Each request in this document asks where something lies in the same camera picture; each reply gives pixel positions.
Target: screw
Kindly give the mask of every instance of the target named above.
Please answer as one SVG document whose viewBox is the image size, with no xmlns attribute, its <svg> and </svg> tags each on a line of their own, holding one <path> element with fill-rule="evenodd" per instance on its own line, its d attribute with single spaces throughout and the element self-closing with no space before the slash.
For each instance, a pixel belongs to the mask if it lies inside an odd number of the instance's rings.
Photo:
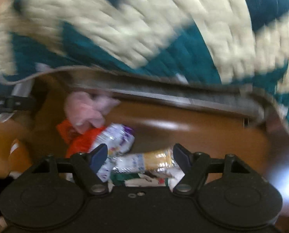
<svg viewBox="0 0 289 233">
<path fill-rule="evenodd" d="M 137 193 L 137 195 L 138 195 L 138 196 L 145 196 L 145 192 L 139 191 L 139 192 Z"/>
<path fill-rule="evenodd" d="M 178 186 L 176 186 L 176 189 L 181 193 L 185 193 L 189 192 L 192 189 L 192 187 L 188 184 L 179 184 Z"/>
<path fill-rule="evenodd" d="M 105 191 L 106 187 L 104 185 L 101 185 L 101 184 L 96 184 L 96 185 L 93 185 L 91 187 L 91 191 L 93 191 L 94 193 L 102 193 L 103 191 Z"/>
</svg>

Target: black strap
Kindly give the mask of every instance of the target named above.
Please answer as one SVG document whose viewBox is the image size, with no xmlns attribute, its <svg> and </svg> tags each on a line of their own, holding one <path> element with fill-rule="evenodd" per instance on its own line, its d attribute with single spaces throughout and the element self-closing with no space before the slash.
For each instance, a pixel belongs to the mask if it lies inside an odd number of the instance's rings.
<svg viewBox="0 0 289 233">
<path fill-rule="evenodd" d="M 35 100 L 31 97 L 0 96 L 0 113 L 12 113 L 15 110 L 32 110 Z"/>
</svg>

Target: black mount plate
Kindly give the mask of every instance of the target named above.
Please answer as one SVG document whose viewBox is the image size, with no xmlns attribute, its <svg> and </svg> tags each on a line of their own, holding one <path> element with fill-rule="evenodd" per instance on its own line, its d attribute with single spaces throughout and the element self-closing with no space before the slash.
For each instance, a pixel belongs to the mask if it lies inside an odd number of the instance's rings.
<svg viewBox="0 0 289 233">
<path fill-rule="evenodd" d="M 168 187 L 109 192 L 95 174 L 106 158 L 101 145 L 70 159 L 48 156 L 29 168 L 0 195 L 10 225 L 5 232 L 279 232 L 273 223 L 280 193 L 235 155 L 212 159 L 176 144 L 174 158 L 185 176 L 173 193 Z M 60 178 L 62 172 L 76 183 Z M 219 172 L 221 179 L 204 184 L 209 173 Z"/>
</svg>

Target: knitted blanket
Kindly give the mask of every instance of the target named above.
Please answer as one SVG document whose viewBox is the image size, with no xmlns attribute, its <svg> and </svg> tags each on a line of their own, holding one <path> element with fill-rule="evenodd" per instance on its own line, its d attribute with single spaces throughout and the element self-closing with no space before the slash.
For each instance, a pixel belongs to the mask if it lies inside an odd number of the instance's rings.
<svg viewBox="0 0 289 233">
<path fill-rule="evenodd" d="M 0 82 L 79 67 L 252 84 L 288 108 L 289 0 L 11 0 Z"/>
</svg>

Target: circular pad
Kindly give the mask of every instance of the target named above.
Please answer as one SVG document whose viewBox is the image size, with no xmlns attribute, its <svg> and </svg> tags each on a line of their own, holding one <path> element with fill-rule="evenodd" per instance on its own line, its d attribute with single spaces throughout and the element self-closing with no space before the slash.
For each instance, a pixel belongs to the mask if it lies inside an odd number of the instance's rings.
<svg viewBox="0 0 289 233">
<path fill-rule="evenodd" d="M 282 197 L 268 183 L 228 186 L 223 179 L 219 179 L 200 189 L 198 204 L 219 224 L 237 229 L 253 229 L 275 220 L 282 208 Z"/>
<path fill-rule="evenodd" d="M 74 183 L 36 174 L 24 183 L 14 181 L 8 186 L 0 195 L 0 210 L 16 225 L 47 228 L 74 216 L 83 202 L 83 191 Z"/>
</svg>

